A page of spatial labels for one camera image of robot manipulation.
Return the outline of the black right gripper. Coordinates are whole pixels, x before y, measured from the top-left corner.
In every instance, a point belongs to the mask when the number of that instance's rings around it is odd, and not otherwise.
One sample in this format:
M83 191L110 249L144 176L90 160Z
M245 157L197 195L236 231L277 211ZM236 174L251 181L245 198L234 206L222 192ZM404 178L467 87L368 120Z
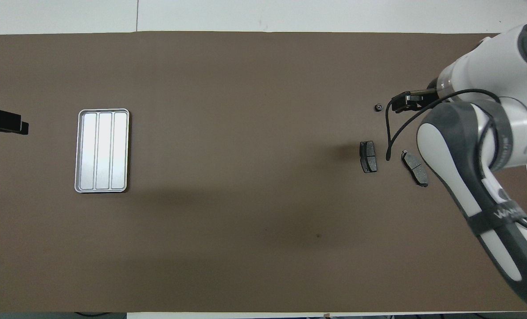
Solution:
M405 91L391 99L391 110L419 111L439 98L437 91Z

